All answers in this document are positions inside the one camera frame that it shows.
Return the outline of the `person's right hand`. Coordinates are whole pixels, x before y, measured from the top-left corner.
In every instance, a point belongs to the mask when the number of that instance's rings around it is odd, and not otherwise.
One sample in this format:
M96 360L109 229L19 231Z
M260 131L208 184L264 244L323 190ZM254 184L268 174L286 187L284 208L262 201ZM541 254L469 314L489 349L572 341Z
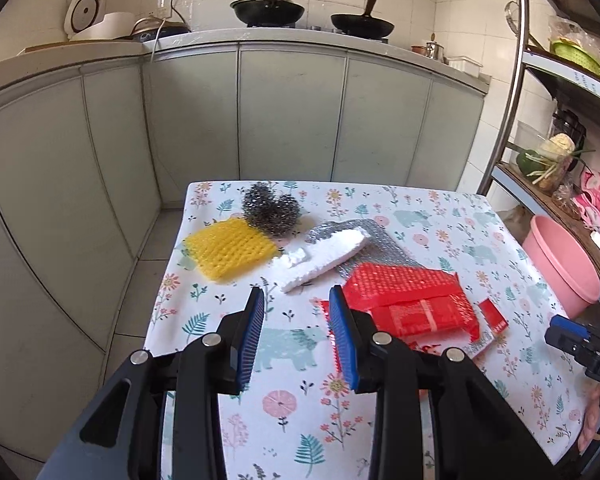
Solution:
M589 380L585 386L588 404L584 412L582 430L577 440L578 452L583 454L592 442L600 442L600 383Z

